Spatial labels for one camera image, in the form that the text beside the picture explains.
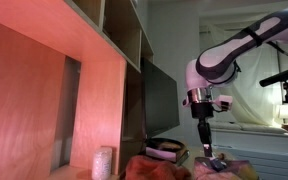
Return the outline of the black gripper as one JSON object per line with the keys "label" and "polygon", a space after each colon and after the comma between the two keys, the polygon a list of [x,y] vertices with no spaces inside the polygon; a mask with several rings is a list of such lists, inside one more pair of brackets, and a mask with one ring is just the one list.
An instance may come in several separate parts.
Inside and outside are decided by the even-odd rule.
{"label": "black gripper", "polygon": [[207,119],[213,117],[213,107],[208,102],[192,103],[191,115],[194,119],[198,120],[197,127],[200,140],[204,144],[203,145],[204,155],[206,157],[212,158],[213,150],[212,146],[210,145],[212,143],[211,130],[210,125],[207,122]]}

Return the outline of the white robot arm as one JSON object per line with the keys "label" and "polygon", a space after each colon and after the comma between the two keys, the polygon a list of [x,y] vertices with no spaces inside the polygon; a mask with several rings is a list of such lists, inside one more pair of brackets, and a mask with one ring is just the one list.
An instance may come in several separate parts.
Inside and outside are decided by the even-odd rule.
{"label": "white robot arm", "polygon": [[211,89],[232,83],[240,72],[236,59],[264,43],[275,49],[281,43],[288,44],[288,8],[261,18],[222,43],[204,50],[198,58],[187,64],[187,95],[183,105],[191,108],[192,117],[198,121],[204,155],[208,158],[213,156],[213,152],[207,120],[215,111],[229,110],[233,101],[232,97],[226,95],[213,98]]}

